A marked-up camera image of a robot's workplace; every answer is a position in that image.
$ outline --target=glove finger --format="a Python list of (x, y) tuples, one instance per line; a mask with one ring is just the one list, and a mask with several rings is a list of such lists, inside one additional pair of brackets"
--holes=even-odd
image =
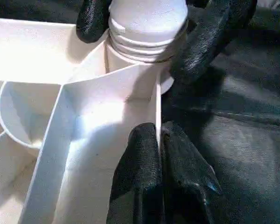
[(183, 130), (165, 123), (162, 141), (167, 222), (228, 223), (220, 210), (225, 201), (215, 173)]
[(109, 5), (112, 0), (84, 0), (76, 26), (79, 39), (96, 42), (108, 28)]
[(141, 124), (130, 133), (114, 172), (107, 224), (160, 223), (162, 195), (155, 127)]
[(252, 18), (257, 0), (213, 0), (208, 3), (187, 43), (173, 59), (171, 75), (190, 84)]

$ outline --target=white cylinder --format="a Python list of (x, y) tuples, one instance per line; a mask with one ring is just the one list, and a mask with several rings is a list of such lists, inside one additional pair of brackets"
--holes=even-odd
[(136, 61), (165, 61), (186, 38), (187, 14), (185, 0), (113, 0), (112, 45)]

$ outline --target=white plastic container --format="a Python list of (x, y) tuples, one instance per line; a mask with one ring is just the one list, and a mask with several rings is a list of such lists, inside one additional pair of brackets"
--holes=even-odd
[(159, 141), (168, 63), (74, 29), (0, 19), (0, 224), (105, 223), (130, 131), (153, 122)]

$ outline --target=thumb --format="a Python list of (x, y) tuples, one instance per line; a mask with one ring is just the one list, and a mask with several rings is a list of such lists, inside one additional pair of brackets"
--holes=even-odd
[(211, 0), (187, 43), (173, 59), (171, 75), (176, 82), (197, 80), (213, 59), (252, 18), (257, 0)]

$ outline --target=black glove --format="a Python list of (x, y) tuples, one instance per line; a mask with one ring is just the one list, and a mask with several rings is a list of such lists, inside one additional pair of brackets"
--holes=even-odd
[(162, 141), (163, 179), (154, 125), (131, 132), (114, 173), (107, 223), (158, 224), (163, 197), (168, 224), (229, 223), (214, 171), (187, 135), (169, 122)]
[[(197, 26), (187, 43), (174, 57), (171, 75), (176, 82), (197, 80), (211, 61), (252, 18), (257, 0), (188, 0), (204, 7)], [(84, 0), (78, 20), (77, 35), (86, 42), (97, 41), (108, 27), (111, 0)]]
[(157, 224), (163, 211), (159, 149), (152, 123), (135, 127), (115, 170), (107, 224)]
[(214, 170), (183, 130), (162, 127), (162, 170), (168, 224), (227, 224), (226, 201)]

